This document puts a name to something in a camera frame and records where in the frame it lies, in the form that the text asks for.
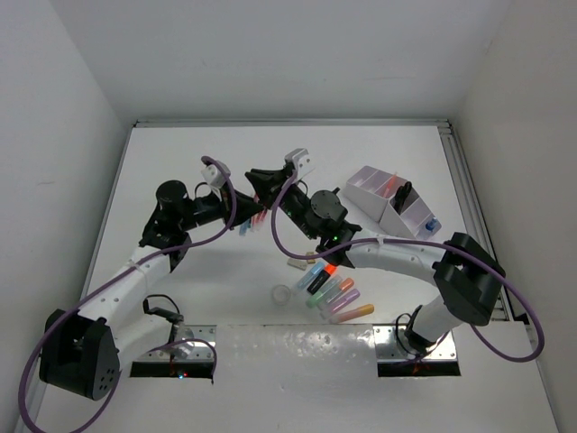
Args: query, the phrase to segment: desk organizer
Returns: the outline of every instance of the desk organizer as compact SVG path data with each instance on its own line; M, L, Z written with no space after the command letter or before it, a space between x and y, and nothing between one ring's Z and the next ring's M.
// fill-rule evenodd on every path
M441 223L413 187L398 214L393 207L397 189L408 180L368 165L346 181L343 194L385 233L409 239L426 240L438 232Z

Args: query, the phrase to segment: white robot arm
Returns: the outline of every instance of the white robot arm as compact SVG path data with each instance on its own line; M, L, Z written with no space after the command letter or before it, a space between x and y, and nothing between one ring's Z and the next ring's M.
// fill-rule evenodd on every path
M50 334L42 346L40 377L43 381L99 400L110 391L126 365L173 340L183 317L166 309L150 309L146 297L184 258L186 248L179 247L190 244L188 230L217 219L228 221L233 194L236 213L231 226L238 226L263 210L251 197L229 190L214 165L208 165L203 176L211 192L199 198L191 199L185 185L178 180L159 186L157 205L144 227L139 246L117 275L129 268L135 268L134 271L110 286L102 296L88 301ZM159 253L142 262L144 257L167 248L174 251ZM128 313L140 303L142 315L127 325ZM46 328L64 313L60 309L54 311Z
M439 253L429 246L407 244L407 240L394 244L396 238L392 236L369 232L347 222L348 211L337 196L339 189L320 190L309 198L296 185L311 170L308 152L297 149L285 157L281 170L252 169L246 177L265 207L278 206L308 238L320 239L316 251L324 253L325 260L332 265L402 273L439 289L440 296L417 307L405 331L409 344L418 353L426 354L443 334L463 322L477 326L489 323L501 289L494 276L459 254ZM274 228L273 236L283 249ZM445 244L505 275L467 234L455 233Z

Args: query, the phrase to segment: yellow highlighter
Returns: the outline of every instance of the yellow highlighter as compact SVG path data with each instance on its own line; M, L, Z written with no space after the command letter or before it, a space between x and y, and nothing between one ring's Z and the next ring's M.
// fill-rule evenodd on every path
M330 318L330 322L333 324L343 323L354 318L361 318L363 316L368 316L375 311L375 306L372 304L363 305L357 309L352 309L351 311L346 311L341 314L336 314Z

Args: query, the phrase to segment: blue object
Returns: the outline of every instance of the blue object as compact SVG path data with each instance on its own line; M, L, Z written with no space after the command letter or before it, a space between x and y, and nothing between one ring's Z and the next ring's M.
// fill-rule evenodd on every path
M297 284L295 284L295 290L303 290L308 284L311 283L312 280L325 268L324 263L317 263L315 266L311 268L309 272L305 274L303 278L301 278Z
M425 224L425 228L429 231L432 232L433 230L435 230L435 227L437 225L437 223L439 222L438 219L433 218L431 221L429 221L428 223Z
M249 228L249 221L250 221L250 219L247 219L246 221L244 221L244 222L241 224L241 228L239 228L239 230L238 230L238 234L239 234L240 236L246 235L246 231L247 231L248 228Z

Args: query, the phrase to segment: pink highlighter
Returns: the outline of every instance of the pink highlighter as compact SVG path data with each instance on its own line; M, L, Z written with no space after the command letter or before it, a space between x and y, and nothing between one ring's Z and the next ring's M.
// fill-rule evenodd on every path
M355 301L360 296L361 296L361 293L358 290L352 289L351 291L349 291L348 293L345 293L343 296L341 296L339 299L337 299L332 304L329 304L328 310L323 311L321 313L321 316L324 319L330 318L333 314L339 312L341 309L343 309L344 307L349 305L351 302Z

